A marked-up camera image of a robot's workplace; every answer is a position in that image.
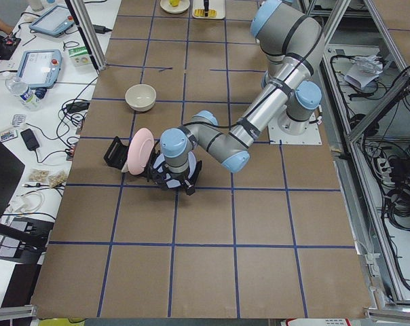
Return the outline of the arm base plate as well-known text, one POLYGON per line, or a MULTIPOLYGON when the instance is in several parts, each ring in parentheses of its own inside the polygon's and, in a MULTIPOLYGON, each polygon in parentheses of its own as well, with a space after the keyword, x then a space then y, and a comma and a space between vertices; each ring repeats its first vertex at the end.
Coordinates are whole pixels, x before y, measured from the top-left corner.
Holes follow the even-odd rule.
POLYGON ((315 111, 307 122, 293 122, 283 105, 267 126, 269 141, 276 145, 322 145, 315 111))

